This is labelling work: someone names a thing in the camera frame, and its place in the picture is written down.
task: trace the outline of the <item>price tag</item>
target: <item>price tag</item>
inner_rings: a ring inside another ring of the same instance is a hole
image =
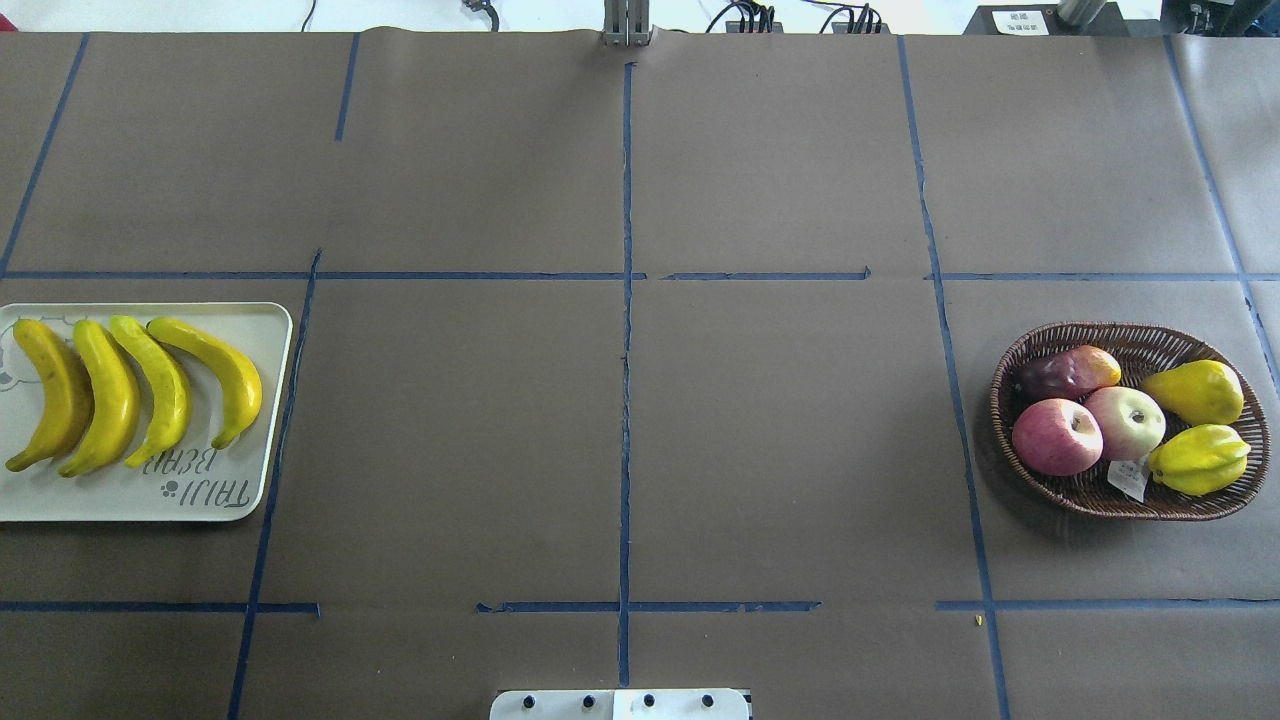
[[[1120,492],[1144,502],[1147,497],[1147,457],[1138,460],[1114,461],[1107,468],[1107,482]]]
[[[1044,13],[1039,10],[992,10],[991,19],[1001,35],[1048,35]]]

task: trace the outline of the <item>red apple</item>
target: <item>red apple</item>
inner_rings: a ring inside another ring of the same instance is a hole
[[[1152,397],[1130,387],[1105,387],[1084,401],[1102,428],[1102,457],[1137,460],[1165,439],[1165,413]]]
[[[1046,475],[1074,475],[1102,457],[1102,429],[1079,402],[1041,400],[1014,423],[1014,452]]]

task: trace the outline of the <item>fake fruit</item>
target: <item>fake fruit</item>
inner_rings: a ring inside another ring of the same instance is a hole
[[[93,320],[81,320],[72,337],[93,388],[93,418],[76,455],[58,469],[64,478],[83,475],[119,460],[133,441],[142,405],[133,369],[106,328]]]
[[[1042,400],[1014,423],[1014,452],[1046,475],[1074,475],[1102,457],[1102,429],[1079,402]]]
[[[1103,387],[1084,401],[1084,407],[1102,428],[1102,457],[1137,460],[1165,439],[1165,414],[1142,391]]]
[[[84,364],[63,338],[40,320],[23,318],[13,325],[13,338],[27,354],[45,386],[45,410],[26,450],[4,464],[13,473],[70,452],[93,414]]]
[[[1028,360],[1016,373],[1018,392],[1030,401],[1076,400],[1120,382],[1120,364],[1110,352],[1082,345],[1048,357]]]
[[[142,323],[128,315],[111,315],[111,337],[128,352],[151,386],[151,421],[147,436],[128,457],[125,468],[138,468],[148,457],[182,442],[191,423],[191,382],[187,372],[160,347]]]
[[[1217,360],[1196,360],[1142,380],[1142,391],[1188,425],[1229,425],[1244,411],[1240,378]]]
[[[1249,443],[1228,425],[1197,425],[1157,447],[1147,466],[1157,483],[1202,496],[1225,488],[1244,474]]]
[[[225,450],[248,429],[262,407],[262,378],[253,361],[221,340],[175,318],[147,323],[151,337],[184,350],[209,366],[223,391],[223,427],[214,437],[216,450]]]

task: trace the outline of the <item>yellow banana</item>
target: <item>yellow banana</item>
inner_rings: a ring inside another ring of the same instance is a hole
[[[223,388],[223,428],[212,446],[223,450],[244,432],[262,409],[262,378],[253,361],[216,337],[175,318],[156,318],[147,323],[151,337],[184,350],[209,365]]]
[[[93,471],[124,455],[138,429],[138,406],[142,404],[133,369],[106,328],[93,320],[81,320],[76,323],[72,337],[93,386],[93,420],[76,455],[58,469],[64,478]]]
[[[191,382],[186,370],[160,347],[142,323],[128,315],[111,315],[111,337],[120,343],[138,365],[151,386],[151,421],[147,437],[128,457],[124,465],[138,468],[152,455],[164,452],[182,442],[191,424]]]
[[[45,388],[45,411],[31,434],[31,442],[4,464],[9,470],[20,473],[41,460],[67,455],[76,447],[93,414],[93,396],[84,365],[47,325],[40,320],[18,320],[13,327],[13,338],[36,366]]]

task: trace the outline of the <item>woven basket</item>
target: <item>woven basket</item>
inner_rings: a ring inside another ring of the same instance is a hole
[[[1014,454],[1014,420],[1029,405],[1014,392],[1015,372],[1028,360],[1053,355],[1080,345],[1092,345],[1110,352],[1120,363],[1120,384],[1138,387],[1148,375],[1169,370],[1193,360],[1217,360],[1239,370],[1204,342],[1158,325],[1124,323],[1055,323],[1030,331],[1018,338],[1000,359],[991,383],[991,419],[996,443],[1016,474],[1050,502],[1075,512],[1100,518],[1138,520],[1212,520],[1244,507],[1262,488],[1271,459],[1271,437],[1253,388],[1240,375],[1244,391],[1244,413],[1231,424],[1240,438],[1253,448],[1244,475],[1230,486],[1193,497],[1151,482],[1147,501],[1138,502],[1107,483],[1108,462],[1069,478],[1043,475],[1023,465]],[[1166,414],[1165,439],[1189,425],[1172,413]]]

